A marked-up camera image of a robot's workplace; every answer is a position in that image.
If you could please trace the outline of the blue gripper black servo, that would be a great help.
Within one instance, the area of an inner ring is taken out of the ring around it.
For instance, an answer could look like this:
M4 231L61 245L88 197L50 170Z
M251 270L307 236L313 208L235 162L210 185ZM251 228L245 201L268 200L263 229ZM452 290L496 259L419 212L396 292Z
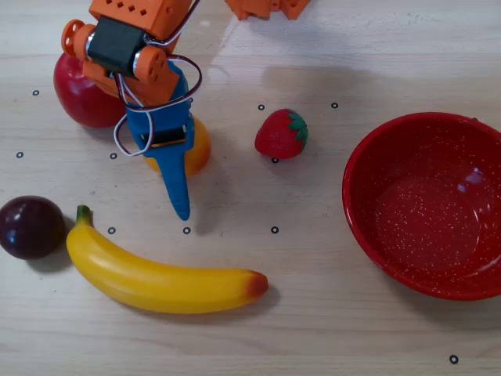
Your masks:
M184 96L188 83L182 70L169 62L168 66L179 76L171 99ZM194 124L189 120L189 101L150 112L153 120L153 144L145 156L157 162L172 206L181 220L190 216L189 191L186 178L185 154L194 146ZM127 110L128 127L136 142L147 142L150 124L145 113Z

